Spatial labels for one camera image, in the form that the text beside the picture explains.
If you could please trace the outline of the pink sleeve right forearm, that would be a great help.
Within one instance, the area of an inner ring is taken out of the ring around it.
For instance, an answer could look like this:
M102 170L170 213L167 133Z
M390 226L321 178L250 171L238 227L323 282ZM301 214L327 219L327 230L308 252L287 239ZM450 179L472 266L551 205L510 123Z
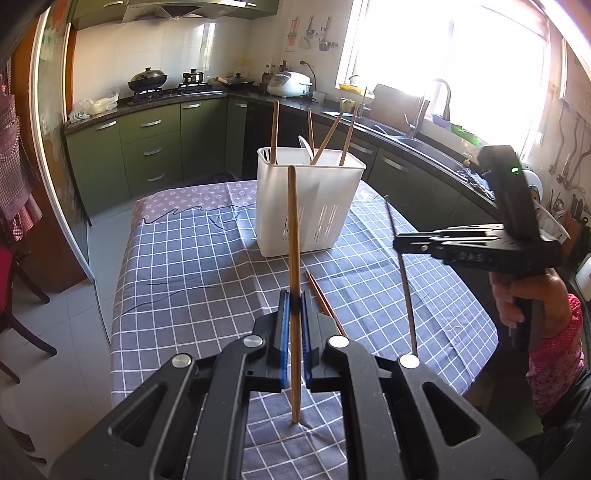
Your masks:
M543 339L538 351L529 355L526 375L536 414L549 413L584 370L585 355L580 340L583 314L580 300L568 295L571 318L556 336Z

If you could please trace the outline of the person's right hand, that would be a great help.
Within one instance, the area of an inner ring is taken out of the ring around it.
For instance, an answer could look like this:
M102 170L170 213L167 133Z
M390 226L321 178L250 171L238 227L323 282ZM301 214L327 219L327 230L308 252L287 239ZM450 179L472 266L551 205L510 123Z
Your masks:
M547 269L542 275L517 280L490 272L489 281L503 325L515 328L525 321L524 313L516 304L517 299L524 299L543 304L544 339L558 335L569 326L572 313L568 291L555 269Z

